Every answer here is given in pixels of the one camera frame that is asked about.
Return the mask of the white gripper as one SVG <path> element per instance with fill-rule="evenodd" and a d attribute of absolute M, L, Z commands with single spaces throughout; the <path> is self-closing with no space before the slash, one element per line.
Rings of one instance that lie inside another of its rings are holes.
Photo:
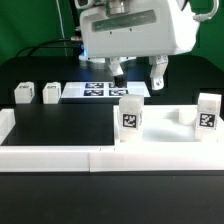
<path fill-rule="evenodd" d="M 87 55 L 107 58 L 115 87 L 126 86 L 126 75 L 120 58 L 112 57 L 151 56 L 152 89 L 161 90 L 167 55 L 189 52 L 196 43 L 199 23 L 191 6 L 180 7 L 177 0 L 127 0 L 127 8 L 121 13 L 113 10 L 112 2 L 74 1 L 81 11 L 80 28 Z"/>

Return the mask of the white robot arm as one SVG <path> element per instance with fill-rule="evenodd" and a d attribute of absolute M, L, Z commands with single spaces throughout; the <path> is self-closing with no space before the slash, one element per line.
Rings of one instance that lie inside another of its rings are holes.
<path fill-rule="evenodd" d="M 93 68 L 107 66 L 114 84 L 126 85 L 121 64 L 146 57 L 154 90 L 164 87 L 170 55 L 192 50 L 199 23 L 189 0 L 74 0 L 81 11 L 84 53 L 79 59 Z"/>

